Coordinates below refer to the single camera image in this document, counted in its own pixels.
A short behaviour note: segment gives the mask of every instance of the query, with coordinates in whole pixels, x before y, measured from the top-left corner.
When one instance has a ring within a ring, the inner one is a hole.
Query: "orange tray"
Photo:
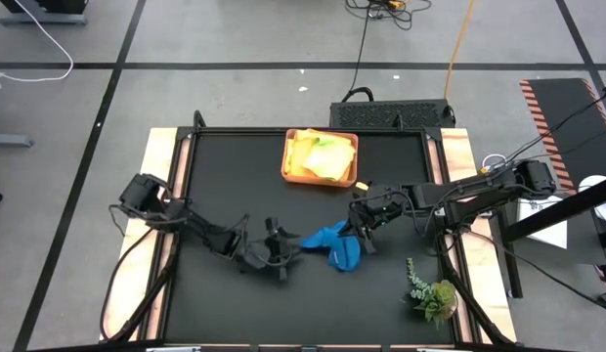
[[[294,135],[296,134],[297,129],[289,129],[285,132],[285,141],[283,141],[283,159],[281,160],[281,176],[287,182],[294,183],[304,183],[304,184],[312,184],[312,185],[323,185],[323,186],[333,186],[333,187],[351,187],[355,181],[358,179],[358,136],[352,133],[337,133],[337,132],[324,132],[324,131],[315,131],[321,134],[329,134],[334,136],[340,136],[344,138],[348,138],[355,148],[355,155],[353,156],[353,161],[351,161],[351,167],[348,169],[348,175],[344,179],[344,177],[338,181],[327,180],[322,177],[316,176],[294,176],[285,173],[285,162],[287,157],[287,141],[294,139]]]

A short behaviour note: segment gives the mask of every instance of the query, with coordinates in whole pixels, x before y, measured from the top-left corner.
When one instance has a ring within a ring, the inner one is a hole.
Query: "blue cloth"
[[[360,242],[355,236],[338,237],[346,220],[332,228],[322,228],[299,245],[305,249],[329,248],[328,264],[338,270],[354,271],[360,264]]]

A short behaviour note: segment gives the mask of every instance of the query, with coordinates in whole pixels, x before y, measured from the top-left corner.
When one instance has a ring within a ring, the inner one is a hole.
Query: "floor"
[[[358,82],[375,97],[442,96],[468,0],[433,2],[408,32],[368,25]],[[0,351],[97,341],[121,244],[107,205],[139,169],[152,127],[189,125],[195,109],[211,126],[326,126],[364,26],[341,0],[90,0],[85,15],[86,26],[48,27],[76,62],[66,80],[0,79],[0,133],[35,140],[0,149]],[[606,0],[477,2],[450,94],[475,160],[538,135],[519,80],[603,87],[605,28]],[[44,77],[66,67],[36,27],[0,25],[0,68]],[[532,258],[587,293],[604,290],[589,266]],[[606,351],[604,312],[520,270],[526,297],[510,300],[520,341]]]

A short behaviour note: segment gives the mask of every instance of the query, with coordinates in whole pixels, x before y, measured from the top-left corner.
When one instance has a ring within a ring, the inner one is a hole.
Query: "wooden table edge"
[[[176,135],[177,128],[151,129],[141,173],[150,173],[163,180],[168,179],[170,167],[172,166]],[[476,169],[468,140],[468,132],[465,129],[442,129],[442,137],[442,144],[447,159],[447,169],[449,170],[451,180],[475,175]],[[440,183],[442,182],[442,176],[436,153],[436,145],[430,140],[428,147],[432,166],[434,166],[434,179],[437,183]],[[173,193],[176,197],[181,194],[183,182],[185,181],[185,166],[187,164],[189,148],[190,140],[186,139],[182,142],[177,173],[174,175],[175,187]],[[476,220],[472,228],[473,231],[480,234],[491,235],[490,226],[486,219]],[[142,221],[129,220],[126,238],[123,240],[121,248],[121,255],[146,229]],[[464,236],[462,240],[468,266],[468,275],[475,298],[500,331],[509,339],[516,340],[507,297],[502,283],[502,276],[498,266],[496,249],[490,243],[479,240],[476,237]],[[160,260],[162,265],[166,261],[169,248],[170,236],[166,236]],[[154,249],[155,235],[150,235],[145,242],[136,248],[135,253],[128,255],[125,263],[118,270],[104,319],[104,327],[108,335],[114,334],[122,327],[127,317],[131,315],[133,309],[144,296]],[[456,258],[453,253],[451,254],[451,260],[454,266],[456,266]],[[162,313],[163,292],[164,290],[160,292],[151,308],[147,339],[156,338]],[[462,340],[472,341],[467,310],[465,303],[461,300],[457,307],[457,314],[460,321]],[[484,333],[482,333],[482,338],[484,342],[488,342],[488,338]]]

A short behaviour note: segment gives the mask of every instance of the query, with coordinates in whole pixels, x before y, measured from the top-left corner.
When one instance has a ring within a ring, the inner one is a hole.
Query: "black and orange stripe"
[[[596,94],[592,90],[592,87],[589,85],[589,83],[587,83],[587,81],[585,79],[582,79],[582,82],[584,83],[585,88],[587,88],[587,91],[589,92],[589,95],[592,97],[592,99],[593,100],[597,100],[598,97],[596,96]],[[598,110],[598,113],[600,114],[601,118],[603,119],[603,122],[605,123],[605,126],[606,126],[606,111],[605,111],[605,107],[603,107],[602,103],[598,103],[595,106],[596,106],[596,109]]]
[[[533,88],[529,84],[529,81],[526,80],[520,81],[520,88],[522,89],[522,94],[525,96],[525,100],[527,101],[527,105],[531,111],[531,117],[536,123],[536,128],[538,128],[538,132],[544,136],[542,142],[544,143],[544,148],[549,154],[550,162],[553,165],[553,169],[555,170],[559,184],[567,194],[576,194],[577,191],[575,191],[575,185],[573,184],[570,174],[566,169],[566,164],[564,164],[564,160],[559,154],[555,140],[548,132],[548,124],[546,123],[546,119],[541,112],[540,104],[536,100],[536,94],[534,94]]]

